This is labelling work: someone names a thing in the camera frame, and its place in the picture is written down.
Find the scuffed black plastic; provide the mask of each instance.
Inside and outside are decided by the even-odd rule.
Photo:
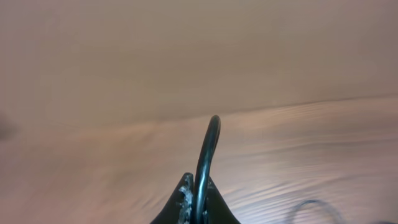
[[[239,224],[209,175],[220,128],[220,118],[215,115],[210,120],[202,145],[195,182],[193,174],[185,173],[151,224]],[[191,214],[188,216],[184,215],[187,208],[183,203],[187,201],[180,190],[183,186],[189,186],[189,191],[193,192]]]

